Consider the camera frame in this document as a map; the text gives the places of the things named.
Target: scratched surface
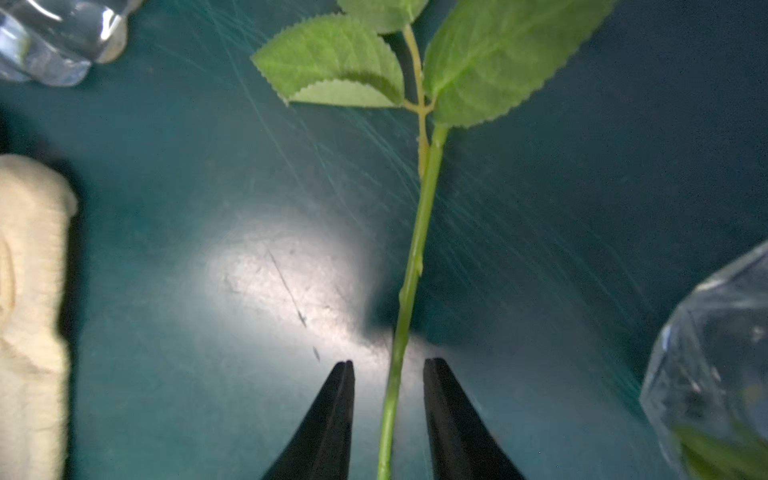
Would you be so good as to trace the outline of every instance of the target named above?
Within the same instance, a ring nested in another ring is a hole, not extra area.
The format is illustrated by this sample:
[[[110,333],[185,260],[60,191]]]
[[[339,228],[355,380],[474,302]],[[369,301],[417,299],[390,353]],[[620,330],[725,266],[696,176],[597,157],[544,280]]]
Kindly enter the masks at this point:
[[[350,478],[373,477],[415,122],[286,108],[248,58],[331,8],[151,0],[80,87],[0,86],[15,151],[83,200],[72,478],[259,478],[343,359]],[[513,115],[451,136],[394,478],[432,477],[437,355],[530,480],[671,478],[639,378],[675,303],[768,233],[765,21],[746,0],[627,0]]]

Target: green leaf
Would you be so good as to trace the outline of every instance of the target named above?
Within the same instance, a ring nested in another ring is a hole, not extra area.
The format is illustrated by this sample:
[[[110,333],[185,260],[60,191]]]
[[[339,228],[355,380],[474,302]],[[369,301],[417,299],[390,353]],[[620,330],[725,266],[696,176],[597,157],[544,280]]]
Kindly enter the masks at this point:
[[[427,48],[435,121],[471,127],[541,88],[611,12],[615,0],[461,0]]]
[[[732,445],[696,429],[681,425],[673,429],[681,445],[712,468],[743,480],[768,480],[768,455],[764,447]]]
[[[311,84],[295,93],[293,101],[342,107],[395,107],[374,87],[351,80],[325,80]]]
[[[378,33],[393,33],[411,25],[429,0],[339,0],[339,7]]]
[[[392,49],[348,15],[294,25],[251,59],[285,101],[392,107],[405,99],[402,69]]]

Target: white sponge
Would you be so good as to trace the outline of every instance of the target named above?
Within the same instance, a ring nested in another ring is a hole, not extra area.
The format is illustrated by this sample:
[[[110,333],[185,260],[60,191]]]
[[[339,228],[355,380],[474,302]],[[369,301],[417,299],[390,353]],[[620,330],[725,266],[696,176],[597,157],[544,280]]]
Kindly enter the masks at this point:
[[[70,364],[58,320],[76,212],[61,175],[0,156],[0,480],[62,474]]]

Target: green stem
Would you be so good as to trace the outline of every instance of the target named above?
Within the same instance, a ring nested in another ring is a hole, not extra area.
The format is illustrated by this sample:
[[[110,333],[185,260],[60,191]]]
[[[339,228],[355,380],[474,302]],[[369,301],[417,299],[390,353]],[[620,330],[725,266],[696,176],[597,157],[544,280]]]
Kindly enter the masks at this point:
[[[413,62],[413,77],[416,82],[416,98],[418,99],[419,115],[419,178],[424,179],[429,161],[429,139],[427,138],[427,110],[424,102],[424,75],[422,73],[422,57],[419,54],[419,44],[416,43],[416,36],[413,34],[411,25],[406,25],[402,30],[402,36],[406,40],[408,50],[411,53]]]
[[[377,480],[389,480],[390,458],[392,457],[392,434],[395,429],[397,399],[400,393],[402,362],[406,355],[408,336],[411,328],[413,302],[416,298],[416,287],[424,267],[424,245],[427,240],[429,218],[432,216],[432,205],[435,203],[435,189],[440,175],[442,150],[450,128],[437,124],[432,133],[432,147],[429,150],[429,162],[422,181],[422,192],[419,198],[419,209],[416,212],[416,223],[413,227],[411,250],[408,253],[406,279],[400,290],[400,312],[397,317],[395,341],[392,344],[392,362],[389,365],[389,380],[384,397],[384,413],[382,415],[382,437],[379,444],[379,470]]]

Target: clear plastic object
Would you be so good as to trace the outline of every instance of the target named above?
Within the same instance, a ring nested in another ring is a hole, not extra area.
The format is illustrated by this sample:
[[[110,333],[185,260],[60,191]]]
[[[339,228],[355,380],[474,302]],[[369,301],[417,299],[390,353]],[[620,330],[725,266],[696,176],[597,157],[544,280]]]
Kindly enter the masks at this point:
[[[677,306],[641,405],[681,478],[768,478],[768,242]]]
[[[0,0],[0,78],[80,83],[125,46],[124,18],[143,0]]]

